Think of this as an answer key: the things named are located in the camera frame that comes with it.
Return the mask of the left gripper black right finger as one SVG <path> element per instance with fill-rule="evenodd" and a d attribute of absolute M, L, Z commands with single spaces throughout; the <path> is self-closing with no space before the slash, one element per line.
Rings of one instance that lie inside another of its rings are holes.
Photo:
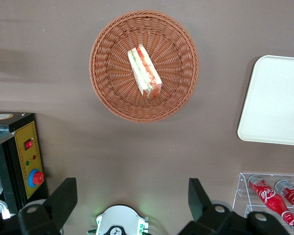
<path fill-rule="evenodd" d="M 199 179 L 190 178 L 188 205 L 193 217 L 181 235 L 287 235 L 288 231 L 272 215 L 254 211 L 246 218 L 222 204 L 213 204 Z"/>

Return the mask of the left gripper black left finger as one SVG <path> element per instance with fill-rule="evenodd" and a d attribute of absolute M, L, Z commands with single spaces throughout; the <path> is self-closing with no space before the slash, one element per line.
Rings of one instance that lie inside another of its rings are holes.
<path fill-rule="evenodd" d="M 67 178 L 41 204 L 25 206 L 18 214 L 23 235 L 59 235 L 77 205 L 76 178 Z"/>

